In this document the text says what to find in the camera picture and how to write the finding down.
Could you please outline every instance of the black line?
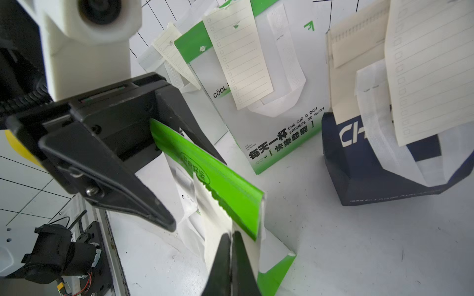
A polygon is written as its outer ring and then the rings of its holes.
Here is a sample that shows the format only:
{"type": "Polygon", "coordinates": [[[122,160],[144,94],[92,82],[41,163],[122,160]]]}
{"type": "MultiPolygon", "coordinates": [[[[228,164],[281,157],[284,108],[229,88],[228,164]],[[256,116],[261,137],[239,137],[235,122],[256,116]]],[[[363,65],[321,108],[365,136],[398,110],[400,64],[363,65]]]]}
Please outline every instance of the black line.
{"type": "Polygon", "coordinates": [[[264,77],[265,77],[265,75],[262,76],[262,77],[260,77],[259,79],[255,80],[254,82],[251,82],[251,83],[247,84],[246,86],[241,87],[240,90],[243,90],[243,89],[246,88],[247,86],[249,86],[249,85],[251,85],[251,84],[254,84],[255,82],[259,81],[260,79],[262,79],[262,78],[264,78],[264,77]]]}
{"type": "Polygon", "coordinates": [[[237,14],[237,13],[239,13],[239,12],[245,10],[246,8],[247,8],[247,7],[242,8],[241,10],[239,10],[239,11],[237,11],[237,12],[234,12],[233,14],[231,14],[231,15],[229,15],[229,16],[226,16],[226,17],[224,17],[224,18],[221,18],[220,20],[218,20],[218,21],[215,22],[215,23],[212,23],[211,25],[215,25],[215,24],[217,24],[218,22],[222,21],[223,19],[229,18],[229,17],[233,16],[234,14],[237,14]]]}
{"type": "Polygon", "coordinates": [[[255,73],[253,73],[252,75],[248,76],[247,78],[242,79],[242,80],[239,81],[239,82],[234,83],[234,85],[236,85],[237,83],[241,83],[241,82],[244,81],[245,79],[249,79],[250,77],[254,76],[255,74],[257,74],[257,73],[259,73],[259,72],[261,72],[261,71],[263,71],[263,69],[260,70],[260,71],[257,71],[257,72],[255,72],[255,73]]]}
{"type": "Polygon", "coordinates": [[[31,187],[31,186],[24,185],[24,184],[20,184],[20,183],[13,182],[13,181],[10,181],[10,180],[6,180],[6,179],[2,179],[2,178],[0,178],[0,180],[4,180],[4,181],[7,181],[7,182],[11,182],[11,183],[17,184],[17,185],[21,185],[21,186],[25,186],[25,187],[28,187],[28,188],[31,188],[31,189],[36,189],[36,190],[44,191],[44,192],[47,192],[47,193],[51,193],[51,194],[54,194],[54,195],[57,195],[57,196],[61,196],[61,197],[65,197],[65,198],[69,198],[69,199],[70,199],[70,197],[67,197],[67,196],[64,196],[64,195],[61,195],[61,194],[57,194],[57,193],[49,192],[49,191],[46,191],[46,190],[34,188],[34,187],[31,187]]]}
{"type": "MultiPolygon", "coordinates": [[[[447,114],[449,114],[449,113],[445,113],[445,114],[442,114],[442,115],[440,115],[440,116],[433,117],[432,119],[441,117],[441,116],[443,116],[443,115],[447,115],[447,114]]],[[[416,134],[410,134],[409,136],[405,136],[405,135],[404,135],[403,137],[405,137],[405,138],[410,138],[410,137],[419,135],[419,134],[421,134],[421,133],[425,133],[425,132],[427,132],[427,131],[431,131],[431,130],[433,130],[433,129],[436,129],[436,128],[440,127],[440,126],[444,126],[444,125],[446,125],[446,124],[448,124],[448,123],[455,122],[455,121],[457,121],[457,120],[459,120],[459,118],[456,118],[456,119],[454,119],[454,120],[450,120],[450,121],[447,121],[447,122],[443,122],[443,124],[441,124],[441,125],[439,125],[439,126],[435,126],[435,127],[433,127],[433,128],[430,128],[430,129],[421,131],[421,132],[416,133],[416,134]]]]}
{"type": "MultiPolygon", "coordinates": [[[[41,190],[40,190],[39,192],[41,192],[46,186],[48,186],[48,184],[51,183],[52,180],[54,180],[54,178],[51,178],[51,180],[50,180],[43,188],[41,188],[41,190]]],[[[25,207],[27,207],[27,205],[31,202],[31,200],[28,201],[28,203],[20,210],[20,212],[23,211],[23,209],[24,209],[25,207]]],[[[15,217],[13,217],[13,218],[7,223],[7,225],[10,224],[10,222],[13,221],[13,219],[15,219],[15,217]]]]}
{"type": "Polygon", "coordinates": [[[248,99],[246,102],[250,101],[251,99],[255,98],[256,96],[259,96],[259,95],[263,94],[263,93],[266,92],[267,90],[269,90],[269,89],[266,89],[266,90],[262,91],[261,93],[254,95],[253,97],[251,97],[250,99],[248,99]]]}
{"type": "Polygon", "coordinates": [[[34,216],[34,217],[49,219],[48,217],[37,216],[37,215],[32,215],[32,214],[25,214],[25,213],[19,213],[19,212],[15,212],[15,211],[6,210],[6,209],[0,209],[0,210],[5,211],[5,212],[11,212],[11,213],[17,213],[17,214],[23,214],[23,215],[28,215],[28,216],[34,216]]]}
{"type": "MultiPolygon", "coordinates": [[[[452,64],[455,64],[455,63],[457,63],[457,62],[459,62],[459,61],[462,61],[462,60],[465,59],[465,58],[462,58],[462,59],[460,59],[460,60],[457,60],[457,61],[455,61],[454,63],[451,63],[451,64],[449,64],[449,65],[443,66],[443,67],[441,67],[441,68],[439,68],[439,69],[434,70],[433,72],[430,72],[430,73],[427,73],[427,74],[425,74],[425,75],[423,75],[423,76],[421,76],[421,77],[418,77],[417,79],[408,82],[408,83],[405,84],[403,87],[405,87],[405,86],[409,85],[410,83],[413,83],[413,82],[415,82],[415,81],[417,81],[417,80],[420,80],[421,78],[426,77],[426,76],[428,76],[428,75],[430,75],[430,74],[432,74],[432,73],[434,73],[434,72],[436,72],[436,71],[439,71],[439,70],[441,70],[441,69],[443,69],[443,68],[446,68],[446,67],[448,67],[448,66],[451,66],[452,64]]],[[[469,71],[469,70],[472,70],[472,69],[474,69],[474,67],[473,67],[473,68],[470,68],[470,69],[468,69],[468,70],[466,70],[466,71],[462,71],[462,72],[456,74],[455,76],[457,76],[457,75],[459,75],[459,74],[462,74],[462,73],[464,73],[464,72],[467,72],[467,71],[469,71]]]]}
{"type": "Polygon", "coordinates": [[[250,60],[247,60],[247,61],[241,63],[240,65],[235,66],[234,68],[229,69],[229,71],[230,71],[230,70],[233,70],[233,69],[235,69],[235,68],[238,68],[238,67],[242,66],[243,64],[248,63],[249,61],[251,61],[251,60],[253,60],[253,59],[257,58],[257,57],[259,57],[259,56],[258,56],[258,55],[257,55],[257,56],[254,56],[254,57],[251,58],[250,60]]]}
{"type": "Polygon", "coordinates": [[[1,156],[1,155],[0,155],[0,157],[3,157],[4,159],[8,159],[9,161],[13,161],[13,162],[16,162],[16,163],[19,163],[19,164],[23,164],[23,165],[24,165],[24,166],[26,166],[26,167],[29,167],[29,168],[32,168],[32,169],[38,170],[38,171],[40,171],[40,172],[43,172],[43,173],[45,173],[45,174],[48,174],[48,175],[49,175],[49,173],[47,173],[47,172],[45,172],[45,171],[43,171],[43,170],[39,170],[39,169],[37,169],[37,168],[34,168],[34,167],[30,167],[30,166],[29,166],[29,165],[27,165],[27,164],[24,164],[24,163],[21,163],[21,162],[18,162],[18,161],[14,161],[13,159],[7,158],[7,157],[5,157],[5,156],[1,156]]]}
{"type": "Polygon", "coordinates": [[[400,49],[400,48],[402,48],[402,47],[404,47],[404,46],[406,46],[406,45],[412,43],[413,41],[416,41],[416,40],[418,40],[418,39],[420,39],[420,38],[422,38],[422,37],[428,35],[429,33],[432,33],[432,32],[434,32],[434,31],[438,30],[439,28],[441,28],[441,27],[443,27],[443,26],[445,26],[445,25],[448,25],[448,24],[450,24],[450,23],[452,23],[452,22],[454,22],[454,21],[456,21],[456,20],[458,20],[458,19],[460,19],[460,18],[462,18],[462,17],[464,17],[464,16],[470,14],[471,12],[472,12],[472,11],[470,11],[469,13],[466,13],[465,15],[463,15],[463,16],[461,16],[461,17],[458,17],[458,18],[455,19],[455,20],[450,21],[449,23],[446,23],[446,24],[444,24],[444,25],[442,25],[442,26],[439,26],[439,27],[437,27],[436,29],[434,29],[434,30],[432,30],[432,31],[429,31],[429,32],[426,33],[426,34],[423,34],[423,35],[421,35],[420,37],[411,40],[410,42],[407,42],[407,43],[405,43],[405,44],[403,44],[403,45],[400,45],[400,47],[398,47],[397,49],[400,49]]]}
{"type": "Polygon", "coordinates": [[[454,102],[454,101],[459,100],[459,99],[462,99],[462,98],[466,98],[466,97],[468,97],[468,96],[470,96],[470,95],[473,95],[473,94],[474,94],[474,92],[468,93],[468,94],[465,95],[465,96],[458,97],[458,98],[452,99],[452,100],[450,100],[450,101],[448,101],[448,102],[445,102],[445,103],[442,103],[442,104],[438,104],[438,105],[436,105],[436,106],[429,107],[429,108],[427,108],[427,109],[424,109],[424,110],[421,110],[421,111],[412,113],[412,114],[410,114],[410,116],[413,116],[413,115],[418,114],[418,113],[421,113],[421,112],[425,112],[425,111],[427,111],[427,110],[430,110],[430,109],[433,109],[433,108],[436,108],[436,107],[439,107],[439,106],[442,106],[442,105],[449,104],[449,103],[451,103],[451,102],[454,102]]]}
{"type": "Polygon", "coordinates": [[[247,45],[249,45],[249,44],[251,44],[251,43],[253,43],[253,42],[255,42],[255,40],[252,41],[252,42],[247,43],[246,45],[243,45],[243,46],[239,47],[238,49],[234,49],[234,50],[231,51],[231,52],[228,52],[228,53],[226,53],[226,54],[223,54],[222,56],[228,55],[229,53],[233,53],[234,51],[239,50],[239,49],[241,49],[241,48],[243,48],[243,47],[245,47],[245,46],[247,46],[247,45]]]}
{"type": "Polygon", "coordinates": [[[64,195],[61,195],[61,194],[57,194],[57,193],[53,193],[53,192],[49,192],[49,191],[46,191],[46,190],[41,190],[43,192],[46,192],[46,193],[50,193],[50,194],[54,194],[54,195],[57,195],[57,196],[60,196],[60,197],[64,197],[64,198],[68,198],[68,199],[71,199],[70,197],[65,197],[64,195]]]}
{"type": "Polygon", "coordinates": [[[237,21],[237,22],[235,22],[235,23],[232,23],[232,24],[230,24],[230,25],[228,25],[228,26],[222,27],[222,28],[220,28],[219,30],[214,31],[213,33],[215,34],[215,33],[219,32],[219,31],[222,31],[222,30],[225,29],[225,28],[228,28],[228,27],[230,27],[230,26],[235,26],[237,23],[240,23],[242,20],[244,20],[244,19],[246,19],[246,18],[247,18],[247,17],[245,17],[245,18],[243,18],[243,19],[241,19],[241,20],[239,20],[239,21],[237,21]]]}
{"type": "MultiPolygon", "coordinates": [[[[425,48],[423,48],[422,50],[417,51],[417,52],[415,52],[414,54],[407,56],[407,57],[404,58],[403,60],[400,60],[400,61],[398,61],[398,62],[395,62],[395,64],[401,63],[401,62],[405,61],[406,59],[408,59],[408,58],[410,58],[410,57],[412,57],[412,56],[414,56],[414,55],[416,55],[416,54],[419,54],[419,53],[421,53],[422,51],[427,50],[427,49],[429,49],[429,48],[435,46],[436,44],[438,44],[438,43],[440,43],[440,42],[443,42],[443,41],[445,41],[445,40],[448,40],[449,38],[454,37],[454,36],[456,36],[457,34],[461,34],[461,33],[463,33],[464,31],[467,31],[467,30],[469,30],[469,29],[471,29],[471,28],[473,28],[473,27],[474,27],[474,25],[470,26],[470,27],[467,28],[467,29],[462,30],[461,32],[457,32],[457,33],[454,34],[454,35],[451,35],[451,36],[449,36],[449,37],[446,37],[446,38],[443,39],[443,40],[439,40],[438,42],[433,43],[432,45],[429,45],[428,47],[425,47],[425,48]]],[[[471,41],[468,41],[468,42],[466,42],[466,43],[463,43],[463,44],[461,44],[460,46],[458,46],[458,47],[456,47],[456,48],[460,48],[461,46],[463,46],[463,45],[465,45],[465,44],[467,44],[467,43],[469,43],[469,42],[472,42],[472,41],[474,41],[474,39],[471,40],[471,41]]]]}
{"type": "Polygon", "coordinates": [[[133,52],[133,50],[130,48],[130,51],[133,53],[133,55],[135,56],[135,58],[137,58],[137,55],[133,52]]]}
{"type": "MultiPolygon", "coordinates": [[[[407,70],[407,71],[405,71],[405,72],[403,72],[403,73],[397,74],[397,77],[400,76],[400,75],[406,74],[406,73],[410,72],[411,70],[414,70],[414,69],[416,69],[416,68],[418,68],[418,67],[420,67],[420,66],[422,66],[422,65],[424,65],[424,64],[426,64],[426,63],[428,63],[428,62],[431,62],[431,61],[433,61],[434,59],[437,59],[437,58],[439,58],[439,57],[442,56],[442,55],[445,55],[445,54],[447,54],[447,53],[450,53],[451,51],[453,51],[453,50],[455,50],[455,49],[458,49],[458,48],[460,48],[460,46],[459,46],[459,47],[455,47],[455,48],[453,48],[453,49],[450,49],[450,50],[448,50],[447,52],[442,53],[442,54],[440,54],[440,55],[438,55],[438,56],[435,56],[434,58],[429,59],[429,60],[427,60],[427,61],[425,61],[425,62],[422,62],[421,64],[419,64],[419,65],[417,65],[417,66],[415,66],[415,67],[413,67],[413,68],[411,68],[411,69],[409,69],[409,70],[407,70]]],[[[460,60],[457,60],[457,61],[455,61],[455,62],[452,62],[452,63],[450,63],[450,64],[448,64],[448,65],[445,65],[445,66],[443,66],[443,67],[441,67],[441,68],[438,68],[438,69],[436,69],[436,70],[434,70],[434,71],[438,71],[439,69],[443,69],[444,67],[450,66],[450,65],[452,65],[452,64],[454,64],[454,63],[457,63],[458,61],[462,61],[463,59],[466,59],[466,58],[468,58],[468,57],[470,57],[470,56],[472,56],[472,55],[474,55],[474,54],[470,54],[470,55],[468,55],[468,56],[465,56],[464,58],[462,58],[462,59],[460,59],[460,60]]]]}
{"type": "Polygon", "coordinates": [[[148,47],[148,44],[146,44],[146,41],[145,41],[145,39],[143,39],[143,37],[140,35],[140,32],[137,31],[137,33],[138,33],[138,35],[140,36],[140,38],[143,40],[143,42],[145,42],[145,45],[148,47]]]}
{"type": "Polygon", "coordinates": [[[226,64],[230,63],[231,61],[234,61],[234,60],[238,59],[238,58],[241,57],[241,56],[244,56],[244,55],[246,55],[246,54],[248,54],[248,53],[251,53],[251,52],[254,51],[255,49],[256,49],[256,48],[252,49],[252,50],[249,51],[249,52],[246,52],[246,53],[244,53],[244,54],[239,55],[238,57],[234,58],[233,60],[228,61],[226,64]]]}
{"type": "Polygon", "coordinates": [[[246,70],[243,70],[243,71],[242,71],[242,72],[240,72],[239,74],[237,74],[237,75],[234,75],[234,77],[233,77],[233,78],[235,78],[236,76],[239,76],[240,74],[242,74],[243,72],[245,72],[245,71],[247,71],[247,70],[250,70],[250,69],[252,69],[253,67],[257,66],[258,64],[260,64],[260,63],[256,63],[256,64],[255,64],[255,65],[253,65],[252,67],[250,67],[250,68],[248,68],[248,69],[246,69],[246,70]]]}
{"type": "Polygon", "coordinates": [[[220,137],[220,138],[217,140],[217,142],[214,143],[214,145],[217,144],[217,143],[227,134],[228,131],[229,131],[229,130],[227,130],[227,131],[222,135],[222,137],[220,137]]]}
{"type": "Polygon", "coordinates": [[[224,36],[224,37],[222,37],[221,39],[217,39],[217,40],[214,41],[214,42],[218,42],[218,41],[220,41],[220,40],[222,40],[222,39],[224,39],[224,38],[229,37],[230,35],[233,35],[233,34],[235,34],[235,33],[238,33],[238,32],[240,32],[240,31],[242,31],[242,30],[245,30],[245,28],[247,28],[248,26],[245,26],[245,27],[243,27],[242,29],[240,29],[240,30],[238,30],[238,31],[235,31],[234,33],[230,33],[229,35],[224,36]]]}
{"type": "Polygon", "coordinates": [[[168,9],[171,11],[171,14],[173,15],[174,20],[176,20],[176,17],[174,16],[173,11],[171,10],[170,6],[168,5],[168,9]]]}
{"type": "Polygon", "coordinates": [[[440,95],[440,94],[442,94],[442,93],[445,93],[445,92],[448,92],[448,91],[450,91],[450,90],[454,90],[454,89],[460,88],[461,86],[466,85],[466,84],[469,84],[469,83],[472,83],[473,81],[474,81],[474,80],[471,80],[471,81],[466,82],[466,83],[463,83],[463,84],[461,84],[461,85],[452,87],[452,88],[450,88],[450,89],[448,89],[448,90],[439,92],[439,93],[437,93],[437,94],[435,94],[435,95],[432,95],[431,97],[427,97],[427,98],[421,99],[421,100],[419,100],[419,101],[414,102],[413,104],[409,104],[409,105],[407,105],[407,106],[405,106],[405,107],[402,107],[402,109],[403,109],[403,108],[407,108],[407,107],[412,106],[412,105],[415,105],[415,104],[418,104],[418,103],[420,103],[420,102],[422,102],[422,101],[424,101],[424,100],[427,100],[427,99],[430,99],[430,98],[432,98],[432,97],[438,96],[438,95],[440,95]]]}
{"type": "Polygon", "coordinates": [[[28,185],[25,185],[25,184],[21,184],[21,183],[17,183],[17,182],[13,182],[13,181],[10,181],[10,180],[4,179],[4,178],[0,178],[0,180],[4,180],[4,181],[7,181],[7,182],[15,183],[15,184],[18,184],[18,185],[21,185],[21,186],[30,187],[30,188],[36,189],[36,190],[41,190],[41,189],[39,189],[39,188],[34,188],[34,187],[31,187],[31,186],[28,186],[28,185]]]}
{"type": "MultiPolygon", "coordinates": [[[[155,18],[156,18],[156,14],[155,14],[155,12],[153,11],[153,8],[151,8],[150,4],[148,5],[148,7],[151,9],[151,12],[153,12],[153,15],[154,15],[155,18]]],[[[159,20],[158,18],[156,18],[156,20],[158,21],[158,24],[160,24],[161,29],[164,30],[163,25],[161,24],[160,20],[159,20]]]]}
{"type": "Polygon", "coordinates": [[[56,213],[56,215],[53,216],[53,218],[51,218],[51,220],[49,220],[49,223],[51,223],[51,221],[64,209],[64,207],[67,206],[67,204],[69,204],[69,202],[70,202],[71,200],[72,200],[72,198],[67,201],[67,203],[56,213]]]}
{"type": "Polygon", "coordinates": [[[248,34],[248,35],[245,35],[245,36],[243,36],[243,37],[242,37],[242,38],[240,38],[240,39],[237,39],[236,41],[232,41],[231,43],[227,43],[226,45],[224,45],[223,47],[221,47],[221,48],[218,48],[218,49],[220,50],[220,49],[222,49],[222,48],[226,47],[227,45],[230,45],[230,44],[232,44],[232,43],[235,43],[235,42],[237,42],[237,41],[239,41],[239,40],[241,40],[241,39],[244,39],[245,37],[247,37],[247,36],[250,36],[250,35],[252,35],[252,34],[253,34],[253,32],[252,32],[252,33],[250,33],[250,34],[248,34]]]}
{"type": "Polygon", "coordinates": [[[253,90],[246,92],[245,95],[241,96],[241,98],[245,97],[246,95],[248,95],[248,94],[251,93],[252,91],[254,91],[254,90],[256,90],[257,88],[259,88],[259,87],[261,87],[261,86],[264,86],[264,85],[266,85],[266,84],[267,84],[267,82],[265,82],[264,84],[260,84],[259,86],[257,86],[257,87],[254,88],[253,90]]]}
{"type": "Polygon", "coordinates": [[[332,0],[331,0],[331,11],[329,12],[329,27],[331,27],[331,16],[332,16],[332,0]]]}
{"type": "MultiPolygon", "coordinates": [[[[438,12],[437,14],[433,15],[433,16],[430,17],[430,18],[434,18],[435,16],[437,16],[437,15],[440,14],[441,12],[444,12],[445,10],[447,10],[447,9],[444,9],[444,10],[438,12]]],[[[452,22],[454,22],[454,21],[456,21],[456,20],[458,20],[458,19],[460,19],[460,18],[463,18],[463,17],[465,17],[466,15],[470,14],[470,13],[473,12],[473,11],[474,11],[474,10],[471,10],[470,12],[466,13],[465,15],[460,16],[460,17],[458,17],[457,19],[454,19],[454,20],[450,21],[449,23],[452,23],[452,22]]],[[[417,27],[417,26],[423,24],[424,22],[426,22],[426,21],[429,20],[430,18],[427,18],[427,19],[421,21],[420,23],[417,23],[416,25],[410,27],[408,30],[405,30],[405,31],[399,33],[397,36],[395,36],[395,38],[398,38],[398,37],[400,37],[400,35],[405,34],[406,32],[410,31],[410,30],[413,29],[414,27],[417,27]]]]}

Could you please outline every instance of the white wall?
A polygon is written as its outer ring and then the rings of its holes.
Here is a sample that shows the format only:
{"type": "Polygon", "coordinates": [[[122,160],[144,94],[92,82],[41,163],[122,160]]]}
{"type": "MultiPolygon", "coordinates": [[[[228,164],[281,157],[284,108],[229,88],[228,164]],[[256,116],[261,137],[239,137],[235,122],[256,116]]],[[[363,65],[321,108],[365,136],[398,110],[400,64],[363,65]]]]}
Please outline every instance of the white wall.
{"type": "Polygon", "coordinates": [[[0,225],[49,223],[71,197],[45,169],[18,155],[0,130],[0,225]]]}

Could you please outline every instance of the cable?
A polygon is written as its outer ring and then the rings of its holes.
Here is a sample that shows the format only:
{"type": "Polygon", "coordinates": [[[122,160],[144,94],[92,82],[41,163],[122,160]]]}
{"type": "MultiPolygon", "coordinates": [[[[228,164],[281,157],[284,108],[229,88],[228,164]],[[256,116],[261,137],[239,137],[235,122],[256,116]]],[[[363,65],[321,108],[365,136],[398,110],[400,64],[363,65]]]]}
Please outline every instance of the cable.
{"type": "Polygon", "coordinates": [[[89,286],[87,287],[87,290],[86,290],[86,293],[89,291],[89,288],[92,286],[92,272],[91,273],[87,273],[89,275],[89,279],[91,280],[91,282],[89,283],[89,286]]]}
{"type": "Polygon", "coordinates": [[[70,217],[70,216],[64,216],[64,217],[59,218],[59,219],[57,219],[57,220],[55,220],[55,221],[53,221],[53,222],[49,222],[48,225],[51,225],[51,224],[53,224],[53,223],[56,223],[56,222],[58,222],[59,220],[63,220],[63,219],[65,219],[65,218],[67,218],[67,223],[66,223],[66,226],[65,226],[65,227],[67,228],[67,225],[68,225],[69,222],[71,221],[71,217],[70,217]]]}
{"type": "Polygon", "coordinates": [[[72,222],[72,224],[68,227],[68,229],[71,230],[71,229],[74,227],[74,225],[76,225],[77,221],[79,221],[79,220],[82,218],[82,216],[85,215],[85,213],[87,213],[87,210],[83,210],[82,213],[80,213],[79,216],[77,216],[77,218],[76,218],[76,219],[72,222]]]}
{"type": "Polygon", "coordinates": [[[84,286],[84,288],[80,292],[74,294],[73,296],[78,296],[80,293],[84,292],[84,290],[90,285],[90,283],[91,283],[91,277],[89,277],[89,279],[87,280],[87,283],[84,286]]]}

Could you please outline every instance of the white label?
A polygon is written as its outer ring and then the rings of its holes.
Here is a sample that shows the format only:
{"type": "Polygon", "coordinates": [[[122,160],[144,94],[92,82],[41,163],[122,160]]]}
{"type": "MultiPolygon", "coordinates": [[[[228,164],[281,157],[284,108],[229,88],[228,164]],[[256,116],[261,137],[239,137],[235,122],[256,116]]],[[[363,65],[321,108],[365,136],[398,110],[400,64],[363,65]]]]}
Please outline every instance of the white label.
{"type": "Polygon", "coordinates": [[[474,120],[474,1],[392,0],[385,57],[398,145],[474,120]]]}
{"type": "Polygon", "coordinates": [[[232,1],[205,17],[204,25],[237,110],[273,92],[250,0],[232,1]]]}
{"type": "Polygon", "coordinates": [[[153,41],[152,45],[163,56],[163,58],[178,71],[179,74],[200,90],[201,86],[199,85],[198,80],[174,45],[174,41],[179,37],[181,37],[180,31],[170,23],[163,34],[153,41]]]}

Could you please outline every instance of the screw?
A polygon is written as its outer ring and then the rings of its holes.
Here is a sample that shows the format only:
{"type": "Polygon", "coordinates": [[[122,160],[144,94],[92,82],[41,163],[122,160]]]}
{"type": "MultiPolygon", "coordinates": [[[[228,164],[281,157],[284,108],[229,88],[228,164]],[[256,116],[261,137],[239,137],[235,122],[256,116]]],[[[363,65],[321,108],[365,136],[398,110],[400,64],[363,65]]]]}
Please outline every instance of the screw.
{"type": "Polygon", "coordinates": [[[86,188],[86,194],[89,197],[93,196],[94,194],[99,193],[99,191],[100,191],[100,189],[95,187],[95,186],[89,186],[89,187],[86,188]]]}
{"type": "Polygon", "coordinates": [[[102,127],[99,126],[99,125],[93,125],[93,126],[91,127],[91,130],[92,130],[96,135],[98,135],[98,134],[100,134],[100,132],[102,131],[102,127]]]}

